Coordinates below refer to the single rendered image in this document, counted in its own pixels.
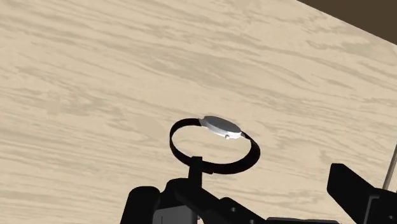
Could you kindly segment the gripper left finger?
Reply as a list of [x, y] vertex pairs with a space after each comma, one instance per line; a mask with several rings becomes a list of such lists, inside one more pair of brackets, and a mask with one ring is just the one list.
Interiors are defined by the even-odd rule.
[[267, 221], [224, 197], [219, 199], [201, 186], [203, 161], [194, 157], [187, 178], [167, 182], [165, 190], [138, 186], [130, 191], [120, 224], [267, 224]]

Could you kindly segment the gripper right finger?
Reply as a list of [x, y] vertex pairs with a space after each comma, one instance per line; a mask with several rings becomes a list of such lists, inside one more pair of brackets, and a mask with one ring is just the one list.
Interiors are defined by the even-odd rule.
[[372, 186], [344, 164], [331, 164], [327, 192], [356, 224], [397, 224], [397, 193]]

